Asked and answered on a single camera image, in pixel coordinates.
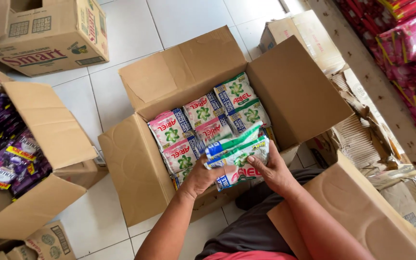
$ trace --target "wooden shelf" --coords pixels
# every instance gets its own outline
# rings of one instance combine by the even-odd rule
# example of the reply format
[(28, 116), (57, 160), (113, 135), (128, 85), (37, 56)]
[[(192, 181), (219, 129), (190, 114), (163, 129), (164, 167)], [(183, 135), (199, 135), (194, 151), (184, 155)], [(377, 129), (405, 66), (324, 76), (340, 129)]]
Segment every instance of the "wooden shelf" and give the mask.
[(335, 3), (332, 0), (307, 0), (307, 3), (324, 25), (416, 169), (416, 127), (407, 106), (375, 64), (373, 57)]

